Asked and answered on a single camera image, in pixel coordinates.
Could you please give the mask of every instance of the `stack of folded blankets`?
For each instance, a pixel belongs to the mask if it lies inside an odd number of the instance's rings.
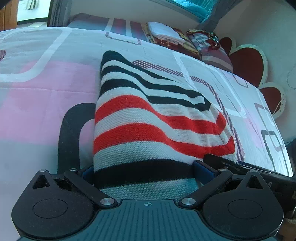
[[[161,45],[201,60],[201,56],[196,47],[181,30],[156,22],[142,24],[142,28],[151,43]]]

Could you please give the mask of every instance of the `striped sweater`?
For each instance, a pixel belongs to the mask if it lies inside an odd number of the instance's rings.
[[[96,104],[95,187],[120,199],[176,199],[195,191],[192,162],[236,161],[225,117],[189,86],[107,51]]]

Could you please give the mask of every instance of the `white folded towel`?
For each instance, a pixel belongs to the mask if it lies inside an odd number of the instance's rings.
[[[158,39],[180,45],[185,43],[185,40],[177,32],[162,23],[148,22],[148,28],[150,33]]]

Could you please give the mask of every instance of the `screw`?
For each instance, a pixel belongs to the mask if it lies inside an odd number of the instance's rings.
[[[115,200],[113,198],[105,197],[105,198],[101,199],[100,203],[108,206],[108,205],[112,205],[113,203],[115,203]]]
[[[194,203],[196,203],[195,199],[191,198],[191,197],[186,197],[186,198],[183,198],[182,201],[181,201],[184,205],[193,205]]]

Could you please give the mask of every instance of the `wooden door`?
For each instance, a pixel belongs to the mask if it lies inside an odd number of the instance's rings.
[[[11,0],[0,10],[0,31],[17,27],[18,0]]]

